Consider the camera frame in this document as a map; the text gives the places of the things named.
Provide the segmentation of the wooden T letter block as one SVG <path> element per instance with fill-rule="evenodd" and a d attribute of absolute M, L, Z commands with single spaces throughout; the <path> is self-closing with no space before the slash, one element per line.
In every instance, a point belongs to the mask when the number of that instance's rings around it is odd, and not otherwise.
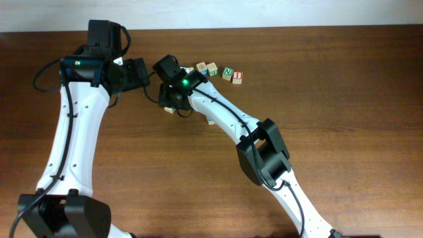
<path fill-rule="evenodd" d="M 207 117 L 207 121 L 209 125 L 215 124 L 215 122 L 210 117 Z"/>

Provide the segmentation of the plain wooden block green side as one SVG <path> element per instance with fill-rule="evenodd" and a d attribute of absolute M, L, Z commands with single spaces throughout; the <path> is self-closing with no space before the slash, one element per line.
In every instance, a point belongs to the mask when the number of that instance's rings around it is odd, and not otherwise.
<path fill-rule="evenodd" d="M 176 112 L 175 108 L 171 108 L 171 107 L 164 107 L 164 110 L 170 114 L 174 114 Z"/>

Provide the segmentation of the red I letter block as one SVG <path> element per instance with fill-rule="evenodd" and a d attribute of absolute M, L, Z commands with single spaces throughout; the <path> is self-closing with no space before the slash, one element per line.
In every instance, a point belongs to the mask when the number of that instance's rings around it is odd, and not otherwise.
<path fill-rule="evenodd" d="M 243 72 L 242 71 L 234 71 L 232 77 L 232 83 L 240 85 L 243 81 Z"/>

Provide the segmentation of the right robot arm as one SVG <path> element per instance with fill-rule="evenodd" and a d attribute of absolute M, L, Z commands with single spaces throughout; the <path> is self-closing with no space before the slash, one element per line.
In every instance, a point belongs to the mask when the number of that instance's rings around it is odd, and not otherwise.
<path fill-rule="evenodd" d="M 294 223 L 300 237 L 340 237 L 301 189 L 289 151 L 269 118 L 249 116 L 222 96 L 201 71 L 186 71 L 167 55 L 153 65 L 162 80 L 159 102 L 207 116 L 235 143 L 239 164 L 257 186 L 266 188 Z"/>

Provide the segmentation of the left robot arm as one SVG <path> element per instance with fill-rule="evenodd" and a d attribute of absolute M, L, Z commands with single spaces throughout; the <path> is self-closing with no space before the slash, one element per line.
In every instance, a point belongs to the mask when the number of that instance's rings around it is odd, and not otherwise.
<path fill-rule="evenodd" d="M 112 223 L 110 207 L 93 198 L 93 159 L 102 117 L 124 91 L 147 77 L 142 59 L 126 59 L 127 29 L 90 20 L 88 42 L 57 59 L 61 109 L 42 177 L 21 194 L 17 221 L 37 237 L 127 237 Z"/>

